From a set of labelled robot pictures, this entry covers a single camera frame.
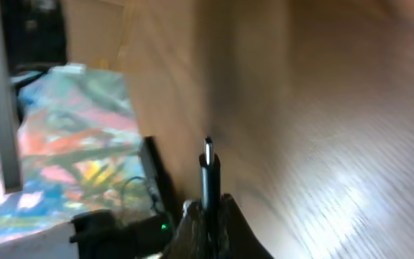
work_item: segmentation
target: colorful fabric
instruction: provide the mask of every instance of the colorful fabric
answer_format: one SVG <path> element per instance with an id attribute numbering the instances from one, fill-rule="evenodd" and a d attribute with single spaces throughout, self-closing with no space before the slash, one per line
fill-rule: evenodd
<path id="1" fill-rule="evenodd" d="M 144 176 L 137 157 L 142 138 L 122 76 L 49 73 L 24 87 L 19 101 L 24 189 L 4 195 L 0 176 L 0 242 L 95 209 L 120 212 L 123 183 Z M 151 215 L 141 181 L 126 186 L 124 204 L 128 220 Z"/>

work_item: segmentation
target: wood grain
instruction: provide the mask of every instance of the wood grain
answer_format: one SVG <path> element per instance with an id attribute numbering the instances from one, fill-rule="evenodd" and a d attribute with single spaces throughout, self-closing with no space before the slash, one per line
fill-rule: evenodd
<path id="1" fill-rule="evenodd" d="M 276 258 L 414 258 L 414 1 L 137 3 L 130 96 L 180 199 L 209 134 Z"/>

